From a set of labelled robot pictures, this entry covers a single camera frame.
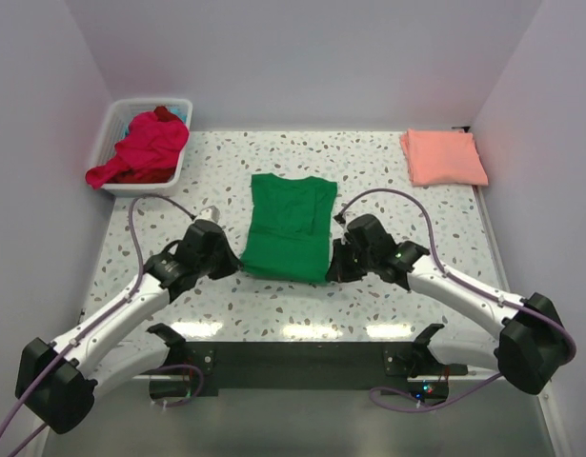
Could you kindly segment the green t shirt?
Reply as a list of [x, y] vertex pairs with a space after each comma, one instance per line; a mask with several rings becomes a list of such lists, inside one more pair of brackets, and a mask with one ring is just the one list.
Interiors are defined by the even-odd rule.
[[253, 276], [322, 284], [330, 266], [337, 183], [319, 177], [252, 176], [253, 213], [241, 255]]

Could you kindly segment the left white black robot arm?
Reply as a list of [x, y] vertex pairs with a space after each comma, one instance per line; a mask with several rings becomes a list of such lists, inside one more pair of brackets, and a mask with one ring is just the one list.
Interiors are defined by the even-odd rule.
[[99, 366], [125, 337], [202, 277], [218, 280], [240, 267], [224, 229], [208, 215], [197, 217], [174, 253], [163, 250], [150, 257], [89, 319], [49, 343], [40, 338], [29, 342], [21, 354], [16, 398], [54, 432], [71, 431], [89, 414], [99, 389], [140, 371], [133, 360], [120, 367]]

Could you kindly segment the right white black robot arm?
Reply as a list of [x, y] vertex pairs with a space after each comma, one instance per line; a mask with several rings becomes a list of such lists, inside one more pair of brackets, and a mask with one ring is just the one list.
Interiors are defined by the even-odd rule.
[[397, 243], [371, 214], [352, 221], [334, 220], [343, 228], [333, 241], [326, 278], [350, 283], [372, 273], [383, 282], [429, 297], [482, 328], [493, 341], [476, 336], [436, 341], [444, 327], [427, 326], [413, 342], [414, 367], [425, 374], [442, 366], [464, 365], [499, 372], [510, 384], [540, 393], [557, 370], [576, 357], [576, 343], [551, 299], [523, 297], [493, 288], [441, 264], [434, 251], [413, 241]]

